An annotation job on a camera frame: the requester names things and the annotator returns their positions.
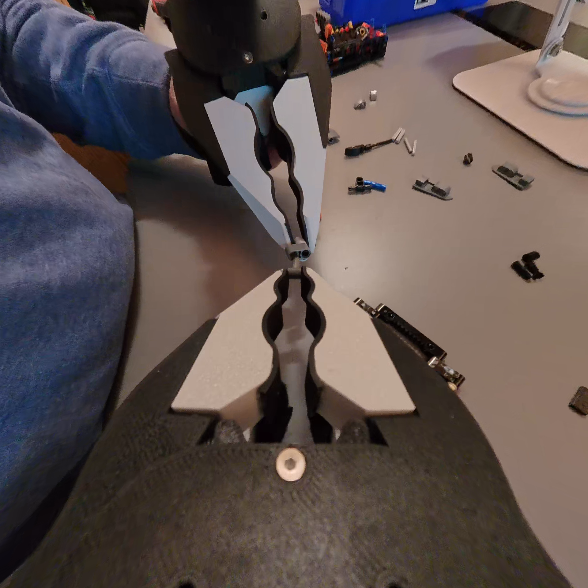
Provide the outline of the white monitor stand base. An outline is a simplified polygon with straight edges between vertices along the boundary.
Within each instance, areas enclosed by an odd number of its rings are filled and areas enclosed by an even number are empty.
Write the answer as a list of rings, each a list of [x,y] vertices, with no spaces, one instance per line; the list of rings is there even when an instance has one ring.
[[[453,87],[563,162],[587,170],[587,117],[546,111],[527,97],[540,50],[466,70]]]

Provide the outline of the black lego axle with connector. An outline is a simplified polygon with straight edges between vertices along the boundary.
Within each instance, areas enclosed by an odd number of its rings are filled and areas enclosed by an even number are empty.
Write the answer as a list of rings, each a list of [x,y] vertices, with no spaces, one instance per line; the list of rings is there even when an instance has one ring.
[[[376,143],[363,143],[354,146],[349,146],[345,148],[344,156],[346,158],[356,158],[365,153],[371,152],[374,149],[381,148],[386,145],[390,145],[396,143],[394,138],[386,139],[384,141],[376,142]]]

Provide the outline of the person's left hand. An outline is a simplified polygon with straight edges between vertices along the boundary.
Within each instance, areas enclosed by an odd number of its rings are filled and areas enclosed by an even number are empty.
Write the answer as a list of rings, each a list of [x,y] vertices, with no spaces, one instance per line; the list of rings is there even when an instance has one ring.
[[[169,109],[176,125],[182,130],[183,133],[189,135],[189,129],[187,128],[186,122],[182,116],[178,104],[173,79],[171,79],[169,82]]]

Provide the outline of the grey lego panel piece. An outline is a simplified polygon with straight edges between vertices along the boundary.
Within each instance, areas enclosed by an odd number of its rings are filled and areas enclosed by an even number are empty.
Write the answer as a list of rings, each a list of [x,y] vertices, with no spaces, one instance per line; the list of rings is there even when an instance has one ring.
[[[530,189],[534,182],[533,176],[520,173],[510,162],[492,166],[492,172],[519,191]]]
[[[429,178],[420,178],[414,181],[412,189],[422,194],[430,195],[442,201],[451,201],[451,187],[434,182]]]

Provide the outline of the person's torso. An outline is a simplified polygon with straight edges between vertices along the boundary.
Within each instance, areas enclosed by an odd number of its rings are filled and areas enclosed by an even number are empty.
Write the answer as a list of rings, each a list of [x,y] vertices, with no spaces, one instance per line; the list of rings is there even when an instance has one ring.
[[[134,265],[130,208],[1,91],[1,546],[102,429]]]

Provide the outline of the person's left forearm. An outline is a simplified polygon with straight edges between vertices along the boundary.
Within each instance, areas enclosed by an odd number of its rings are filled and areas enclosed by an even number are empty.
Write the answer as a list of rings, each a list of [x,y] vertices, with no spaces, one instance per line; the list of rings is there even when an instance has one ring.
[[[170,107],[165,49],[55,1],[1,1],[1,103],[137,159],[200,156]]]

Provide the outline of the blue storage bin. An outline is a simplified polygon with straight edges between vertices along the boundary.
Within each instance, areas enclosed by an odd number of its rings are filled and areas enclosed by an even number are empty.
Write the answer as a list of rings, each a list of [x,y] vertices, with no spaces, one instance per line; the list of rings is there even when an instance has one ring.
[[[319,1],[334,25],[351,21],[391,26],[451,11],[484,6],[487,1]]]

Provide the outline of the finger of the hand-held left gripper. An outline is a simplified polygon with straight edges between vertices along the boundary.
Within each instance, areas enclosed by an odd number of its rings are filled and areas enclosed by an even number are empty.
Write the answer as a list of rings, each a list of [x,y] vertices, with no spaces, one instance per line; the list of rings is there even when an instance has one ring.
[[[322,144],[308,76],[284,83],[273,101],[273,115],[290,146],[289,179],[298,189],[300,228],[305,229],[305,240],[313,252],[320,228],[326,147]]]
[[[258,139],[273,123],[273,93],[238,93],[204,105],[229,169],[228,180],[278,245],[293,249],[288,218],[275,201],[273,178],[261,163]]]

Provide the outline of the black connector with blue pin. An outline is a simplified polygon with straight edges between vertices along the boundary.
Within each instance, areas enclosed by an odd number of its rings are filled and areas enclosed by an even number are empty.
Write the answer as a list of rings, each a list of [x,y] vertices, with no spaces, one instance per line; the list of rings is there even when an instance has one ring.
[[[365,194],[371,191],[385,192],[386,185],[371,180],[365,180],[363,177],[356,177],[355,183],[348,187],[350,194]]]

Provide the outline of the black tray of lego parts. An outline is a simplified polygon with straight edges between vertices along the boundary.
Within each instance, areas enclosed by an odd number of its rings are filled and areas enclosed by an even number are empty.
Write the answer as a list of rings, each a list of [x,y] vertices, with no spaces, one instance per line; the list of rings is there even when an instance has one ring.
[[[385,57],[388,43],[386,26],[378,28],[373,21],[348,21],[344,25],[334,25],[330,15],[321,10],[315,13],[315,23],[332,77]]]

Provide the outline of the black lego gear rack assembly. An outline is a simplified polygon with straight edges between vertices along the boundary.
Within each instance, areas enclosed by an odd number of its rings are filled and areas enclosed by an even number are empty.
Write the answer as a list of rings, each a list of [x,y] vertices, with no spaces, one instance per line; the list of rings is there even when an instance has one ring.
[[[446,363],[447,352],[443,347],[432,341],[406,319],[402,318],[398,313],[383,303],[372,307],[362,298],[356,298],[354,304],[369,314],[371,318],[378,319],[393,328],[426,361],[427,365],[445,380],[450,390],[453,392],[459,391],[465,381],[465,377]]]

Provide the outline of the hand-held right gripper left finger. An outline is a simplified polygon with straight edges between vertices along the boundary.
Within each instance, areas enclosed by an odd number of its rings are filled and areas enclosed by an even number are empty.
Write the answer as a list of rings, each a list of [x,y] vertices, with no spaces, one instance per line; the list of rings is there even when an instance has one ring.
[[[288,271],[277,271],[218,315],[171,404],[174,412],[234,421],[258,442],[282,441],[292,408],[276,339],[288,293]]]

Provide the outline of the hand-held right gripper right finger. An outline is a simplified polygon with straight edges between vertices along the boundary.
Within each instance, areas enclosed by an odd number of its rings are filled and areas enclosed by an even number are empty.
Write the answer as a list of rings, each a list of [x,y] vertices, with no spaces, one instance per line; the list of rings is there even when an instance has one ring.
[[[313,441],[331,442],[353,420],[415,413],[371,315],[312,269],[301,269],[300,292],[313,336],[305,377]]]

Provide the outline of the black lego block connector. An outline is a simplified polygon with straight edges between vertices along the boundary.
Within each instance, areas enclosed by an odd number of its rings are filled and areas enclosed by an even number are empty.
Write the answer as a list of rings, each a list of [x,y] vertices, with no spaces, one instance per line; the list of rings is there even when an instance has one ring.
[[[538,281],[545,276],[538,268],[532,269],[530,266],[523,264],[522,261],[511,263],[511,269],[525,282]]]

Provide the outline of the white monitor stand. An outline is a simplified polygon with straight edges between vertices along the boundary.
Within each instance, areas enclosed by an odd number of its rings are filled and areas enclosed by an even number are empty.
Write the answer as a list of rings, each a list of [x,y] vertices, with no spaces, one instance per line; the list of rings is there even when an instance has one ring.
[[[587,116],[587,58],[563,49],[576,1],[560,1],[527,88],[536,106],[564,116]]]

